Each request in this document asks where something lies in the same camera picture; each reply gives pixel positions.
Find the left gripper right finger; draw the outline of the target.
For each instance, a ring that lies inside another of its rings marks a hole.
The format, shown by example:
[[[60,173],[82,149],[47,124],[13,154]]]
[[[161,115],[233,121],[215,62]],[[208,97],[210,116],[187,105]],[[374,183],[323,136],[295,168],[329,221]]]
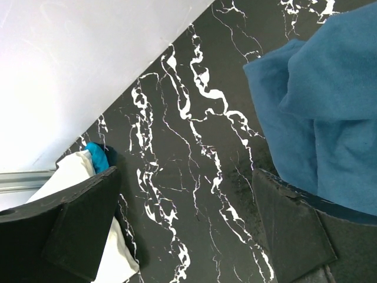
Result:
[[[376,282],[376,216],[256,169],[253,194],[278,282]]]

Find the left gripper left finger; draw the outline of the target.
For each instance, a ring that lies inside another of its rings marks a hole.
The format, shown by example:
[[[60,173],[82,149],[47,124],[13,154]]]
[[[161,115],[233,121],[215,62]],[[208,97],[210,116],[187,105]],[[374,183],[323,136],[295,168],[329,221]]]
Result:
[[[113,166],[1,211],[1,282],[93,282],[120,187],[121,173]]]

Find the blue t-shirt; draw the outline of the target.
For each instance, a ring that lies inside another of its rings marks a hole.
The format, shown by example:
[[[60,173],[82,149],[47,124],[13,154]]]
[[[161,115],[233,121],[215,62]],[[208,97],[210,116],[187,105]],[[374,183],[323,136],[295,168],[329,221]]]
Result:
[[[244,67],[279,176],[376,214],[376,3]]]

